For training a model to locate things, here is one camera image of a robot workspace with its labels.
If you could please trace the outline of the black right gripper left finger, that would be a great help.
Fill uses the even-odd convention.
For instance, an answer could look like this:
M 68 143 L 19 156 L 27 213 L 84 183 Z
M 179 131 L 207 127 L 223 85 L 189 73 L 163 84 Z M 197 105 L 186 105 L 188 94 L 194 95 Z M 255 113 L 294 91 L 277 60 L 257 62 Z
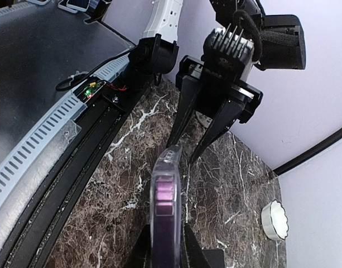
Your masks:
M 126 262 L 126 268 L 151 268 L 151 227 L 146 224 Z

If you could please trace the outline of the phone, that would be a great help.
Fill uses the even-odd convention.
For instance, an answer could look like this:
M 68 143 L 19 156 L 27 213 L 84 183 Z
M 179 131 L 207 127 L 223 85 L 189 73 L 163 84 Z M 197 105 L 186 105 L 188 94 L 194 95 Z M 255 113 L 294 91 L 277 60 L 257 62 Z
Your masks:
M 179 267 L 181 245 L 180 145 L 172 145 L 158 157 L 151 174 L 151 266 Z

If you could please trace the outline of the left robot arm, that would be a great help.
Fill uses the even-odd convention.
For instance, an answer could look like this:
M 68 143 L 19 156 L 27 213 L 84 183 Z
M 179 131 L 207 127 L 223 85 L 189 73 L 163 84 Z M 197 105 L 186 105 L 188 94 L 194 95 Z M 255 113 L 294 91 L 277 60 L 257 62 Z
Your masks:
M 200 59 L 177 60 L 182 1 L 156 1 L 149 23 L 114 87 L 130 92 L 175 66 L 180 96 L 167 145 L 178 143 L 192 115 L 211 119 L 190 162 L 222 137 L 234 122 L 246 123 L 263 93 L 247 83 L 252 68 L 304 70 L 304 30 L 295 15 L 267 15 L 260 1 L 212 1 L 218 27 L 209 33 Z

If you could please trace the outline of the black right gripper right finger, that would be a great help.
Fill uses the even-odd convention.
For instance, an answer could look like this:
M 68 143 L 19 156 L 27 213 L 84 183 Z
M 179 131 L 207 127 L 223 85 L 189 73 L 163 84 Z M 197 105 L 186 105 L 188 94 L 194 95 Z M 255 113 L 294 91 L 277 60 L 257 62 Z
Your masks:
M 190 225 L 184 223 L 181 231 L 181 267 L 225 268 L 224 251 L 202 249 Z

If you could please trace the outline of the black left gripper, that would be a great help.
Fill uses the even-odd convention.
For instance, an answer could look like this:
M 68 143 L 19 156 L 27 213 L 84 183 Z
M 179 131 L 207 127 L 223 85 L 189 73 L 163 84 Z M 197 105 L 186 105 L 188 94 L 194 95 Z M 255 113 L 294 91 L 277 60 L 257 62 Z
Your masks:
M 195 147 L 190 157 L 193 164 L 196 159 L 232 126 L 236 119 L 246 123 L 260 105 L 263 93 L 255 87 L 237 80 L 226 82 L 202 74 L 203 62 L 184 56 L 176 75 L 176 87 L 180 91 L 177 114 L 172 126 L 167 146 L 176 145 L 187 127 L 193 111 L 213 118 L 210 126 Z

